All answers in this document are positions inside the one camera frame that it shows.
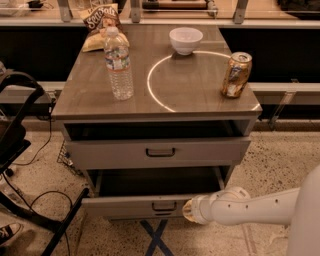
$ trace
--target desk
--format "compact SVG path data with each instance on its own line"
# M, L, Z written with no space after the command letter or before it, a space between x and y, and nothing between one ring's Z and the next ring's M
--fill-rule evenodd
M261 107L249 87L220 94L229 49L216 26L199 49L179 56L176 25L127 25L134 97L113 98L103 51L80 53L53 116L93 198L89 214L109 219L181 216L194 194L220 190L249 146Z

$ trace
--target black office chair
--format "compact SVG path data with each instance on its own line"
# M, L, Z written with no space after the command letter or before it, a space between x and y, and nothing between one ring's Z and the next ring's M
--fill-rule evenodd
M0 93L8 85L29 87L34 90L27 97L14 118L0 120L0 175L6 175L13 161L31 145L30 141L25 139L26 129L22 125L22 121L34 102L44 94L43 88L37 81L23 72L7 70L0 76ZM54 232L54 236L42 254L50 255L80 208L81 200L86 197L88 193L89 190L87 188L83 189L63 221L51 220L39 215L32 209L25 209L18 206L3 194L2 191L0 191L0 204L5 206L14 215Z

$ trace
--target concrete floor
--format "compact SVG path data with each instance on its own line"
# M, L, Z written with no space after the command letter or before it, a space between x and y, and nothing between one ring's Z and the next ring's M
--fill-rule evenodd
M74 202L83 188L88 187L84 177L74 175L64 164L57 161L63 143L61 133L54 129L50 142L39 152L35 161L28 163L49 138L49 124L42 121L28 122L26 138L32 143L20 156L10 181L24 193L31 203L47 191L60 191ZM320 164L320 122L281 121L276 131L270 131L266 122L258 121L250 135L251 144L228 183L241 186L251 197L299 187L306 175ZM48 193L37 200L34 209L45 216L63 219L69 202L57 193ZM22 232L0 255L41 255L52 233L30 222L11 216L0 210L0 225L19 222ZM160 237L152 240L147 233L162 227ZM289 229L269 224L243 224L221 226L217 223L202 226L183 218L165 220L108 221L92 218L81 208L67 230L70 255L285 255ZM153 242L162 246L152 247ZM68 254L63 237L52 255Z

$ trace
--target black shoe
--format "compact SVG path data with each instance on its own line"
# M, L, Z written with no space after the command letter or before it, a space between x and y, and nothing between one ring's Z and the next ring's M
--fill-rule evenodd
M4 245L21 229L22 229L22 225L19 223L13 223L0 228L0 246Z

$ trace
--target bowl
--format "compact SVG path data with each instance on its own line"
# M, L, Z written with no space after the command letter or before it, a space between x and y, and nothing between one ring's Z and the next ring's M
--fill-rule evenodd
M180 27L171 30L169 37L173 49L181 55L189 55L199 47L203 34L195 28Z

